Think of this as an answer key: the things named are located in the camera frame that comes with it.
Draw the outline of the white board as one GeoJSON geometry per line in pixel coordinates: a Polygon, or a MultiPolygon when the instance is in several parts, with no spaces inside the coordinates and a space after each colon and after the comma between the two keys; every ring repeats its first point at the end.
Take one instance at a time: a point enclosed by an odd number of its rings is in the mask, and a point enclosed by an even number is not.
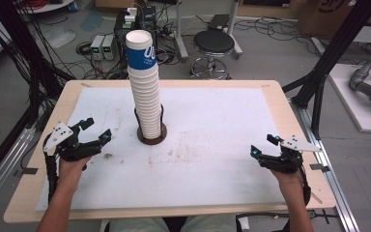
{"type": "Polygon", "coordinates": [[[357,128],[371,132],[371,101],[360,92],[349,87],[352,74],[359,69],[357,65],[337,64],[329,74],[329,80],[339,94],[357,128]]]}

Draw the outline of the white foam mat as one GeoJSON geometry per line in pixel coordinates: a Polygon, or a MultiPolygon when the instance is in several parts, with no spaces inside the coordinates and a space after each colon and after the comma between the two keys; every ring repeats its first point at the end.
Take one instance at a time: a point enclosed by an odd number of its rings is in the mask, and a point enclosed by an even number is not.
{"type": "Polygon", "coordinates": [[[278,183],[250,155],[251,147],[277,156],[267,137],[277,129],[259,88],[162,88],[165,139],[145,145],[137,137],[129,87],[87,87],[71,124],[91,117],[80,133],[88,142],[104,131],[112,139],[91,158],[72,208],[154,209],[279,204],[278,183]]]}

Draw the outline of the clear plastic bag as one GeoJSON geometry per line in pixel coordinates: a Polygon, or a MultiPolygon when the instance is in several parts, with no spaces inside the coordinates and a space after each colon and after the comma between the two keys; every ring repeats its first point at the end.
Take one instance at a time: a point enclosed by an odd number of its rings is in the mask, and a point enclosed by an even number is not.
{"type": "Polygon", "coordinates": [[[43,30],[43,37],[52,48],[60,48],[71,43],[76,35],[72,30],[65,30],[63,27],[48,27],[43,30]]]}

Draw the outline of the cardboard box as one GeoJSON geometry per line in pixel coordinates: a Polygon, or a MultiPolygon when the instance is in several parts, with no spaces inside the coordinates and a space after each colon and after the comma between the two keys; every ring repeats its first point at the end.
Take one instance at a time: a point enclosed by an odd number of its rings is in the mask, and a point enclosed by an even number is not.
{"type": "Polygon", "coordinates": [[[301,35],[331,39],[357,0],[307,0],[300,11],[297,28],[301,35]]]}

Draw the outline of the black tape piece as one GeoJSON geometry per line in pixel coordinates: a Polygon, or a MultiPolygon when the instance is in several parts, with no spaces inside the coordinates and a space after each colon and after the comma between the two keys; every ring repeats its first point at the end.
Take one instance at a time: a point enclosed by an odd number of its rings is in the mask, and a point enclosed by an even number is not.
{"type": "Polygon", "coordinates": [[[321,170],[324,173],[330,171],[327,165],[322,165],[320,163],[312,163],[309,166],[312,170],[321,170]]]}
{"type": "Polygon", "coordinates": [[[36,175],[38,172],[38,168],[24,168],[24,169],[17,169],[14,172],[14,176],[21,178],[24,175],[36,175]]]}

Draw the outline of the stack of white paper cups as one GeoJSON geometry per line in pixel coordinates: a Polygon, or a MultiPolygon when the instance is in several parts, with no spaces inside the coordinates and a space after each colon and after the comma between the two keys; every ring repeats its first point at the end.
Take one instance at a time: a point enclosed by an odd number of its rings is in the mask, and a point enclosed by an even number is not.
{"type": "Polygon", "coordinates": [[[147,70],[128,67],[128,76],[140,128],[146,139],[161,135],[158,65],[147,70]]]}

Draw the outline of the brown round cup holder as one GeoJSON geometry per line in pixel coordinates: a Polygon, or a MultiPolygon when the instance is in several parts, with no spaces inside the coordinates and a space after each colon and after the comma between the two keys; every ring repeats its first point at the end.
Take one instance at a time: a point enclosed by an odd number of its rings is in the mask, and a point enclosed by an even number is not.
{"type": "Polygon", "coordinates": [[[161,105],[160,108],[161,108],[161,112],[160,112],[160,115],[159,115],[160,135],[157,136],[157,137],[155,137],[155,138],[146,138],[143,135],[142,125],[141,125],[139,116],[137,114],[137,110],[134,110],[134,115],[135,115],[135,118],[136,118],[136,121],[137,121],[137,124],[138,124],[137,132],[136,132],[137,133],[137,138],[143,144],[146,144],[146,145],[157,145],[157,144],[161,143],[166,138],[167,127],[163,123],[163,116],[164,116],[164,107],[163,107],[163,105],[161,105]]]}

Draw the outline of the person's right hand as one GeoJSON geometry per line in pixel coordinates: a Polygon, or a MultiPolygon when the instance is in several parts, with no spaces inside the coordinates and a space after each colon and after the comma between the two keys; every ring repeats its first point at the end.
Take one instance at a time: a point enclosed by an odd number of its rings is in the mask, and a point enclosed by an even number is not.
{"type": "Polygon", "coordinates": [[[301,188],[302,187],[302,177],[299,172],[286,174],[278,171],[271,172],[276,180],[278,181],[279,187],[281,189],[288,188],[301,188]]]}

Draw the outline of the black round stool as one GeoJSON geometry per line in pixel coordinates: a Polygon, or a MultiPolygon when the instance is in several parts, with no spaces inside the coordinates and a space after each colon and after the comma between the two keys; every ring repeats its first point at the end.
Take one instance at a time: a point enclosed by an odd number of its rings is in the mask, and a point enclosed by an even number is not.
{"type": "Polygon", "coordinates": [[[235,42],[231,36],[220,30],[201,31],[193,38],[193,46],[201,54],[190,66],[191,78],[230,79],[222,57],[229,55],[235,42]]]}

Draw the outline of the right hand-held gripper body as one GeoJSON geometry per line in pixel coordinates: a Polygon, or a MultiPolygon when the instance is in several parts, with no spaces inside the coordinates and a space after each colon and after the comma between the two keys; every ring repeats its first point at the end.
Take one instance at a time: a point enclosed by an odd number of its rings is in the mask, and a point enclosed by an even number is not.
{"type": "Polygon", "coordinates": [[[278,145],[280,147],[280,155],[276,159],[260,159],[260,165],[269,170],[274,170],[286,174],[295,173],[302,168],[303,158],[302,152],[318,152],[320,148],[292,135],[288,139],[283,139],[283,142],[278,145]]]}

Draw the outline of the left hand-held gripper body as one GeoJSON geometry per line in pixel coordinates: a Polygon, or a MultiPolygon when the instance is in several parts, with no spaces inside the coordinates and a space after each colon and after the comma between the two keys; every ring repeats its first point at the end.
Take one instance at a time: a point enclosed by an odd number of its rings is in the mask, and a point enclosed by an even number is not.
{"type": "Polygon", "coordinates": [[[78,138],[73,137],[70,126],[59,121],[53,132],[43,142],[43,152],[55,148],[55,154],[65,161],[78,161],[94,156],[101,152],[101,146],[90,146],[89,143],[80,143],[78,138]]]}

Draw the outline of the round white table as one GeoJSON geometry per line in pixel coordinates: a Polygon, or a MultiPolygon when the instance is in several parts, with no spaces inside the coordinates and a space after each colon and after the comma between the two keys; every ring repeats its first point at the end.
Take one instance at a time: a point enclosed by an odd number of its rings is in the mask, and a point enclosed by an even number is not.
{"type": "Polygon", "coordinates": [[[46,12],[51,12],[51,11],[54,11],[54,10],[58,10],[58,9],[67,7],[73,1],[74,0],[63,0],[62,3],[58,3],[58,4],[46,3],[44,6],[38,7],[38,8],[33,8],[33,7],[30,7],[30,6],[26,5],[26,6],[23,7],[23,10],[28,14],[46,13],[46,12]]]}

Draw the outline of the grey power supply box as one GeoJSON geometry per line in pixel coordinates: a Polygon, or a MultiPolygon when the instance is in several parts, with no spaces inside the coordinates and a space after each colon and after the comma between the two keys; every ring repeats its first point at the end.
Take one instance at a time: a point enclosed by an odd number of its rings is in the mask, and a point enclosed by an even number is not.
{"type": "Polygon", "coordinates": [[[113,35],[106,35],[102,43],[103,55],[106,60],[114,60],[116,57],[117,46],[113,35]]]}
{"type": "Polygon", "coordinates": [[[91,52],[95,60],[104,59],[103,50],[102,50],[103,40],[104,40],[104,36],[97,35],[91,43],[91,52]]]}

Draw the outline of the black flat device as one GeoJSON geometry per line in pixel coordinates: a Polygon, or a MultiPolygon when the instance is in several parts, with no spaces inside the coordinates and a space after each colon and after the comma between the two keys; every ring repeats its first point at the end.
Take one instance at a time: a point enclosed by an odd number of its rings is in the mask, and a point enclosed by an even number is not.
{"type": "Polygon", "coordinates": [[[230,15],[228,14],[215,14],[208,24],[208,28],[212,30],[222,30],[229,21],[230,15]]]}

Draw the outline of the black equipment rack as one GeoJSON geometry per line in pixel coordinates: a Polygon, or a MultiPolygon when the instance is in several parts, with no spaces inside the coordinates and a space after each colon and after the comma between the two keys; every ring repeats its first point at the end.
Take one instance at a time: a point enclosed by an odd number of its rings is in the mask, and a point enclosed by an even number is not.
{"type": "Polygon", "coordinates": [[[153,43],[157,41],[157,21],[156,21],[156,7],[155,6],[144,6],[134,7],[137,9],[137,17],[134,22],[125,22],[125,15],[127,9],[121,10],[117,17],[114,26],[114,34],[119,43],[123,43],[126,38],[126,34],[133,30],[145,30],[148,31],[153,38],[153,43]]]}

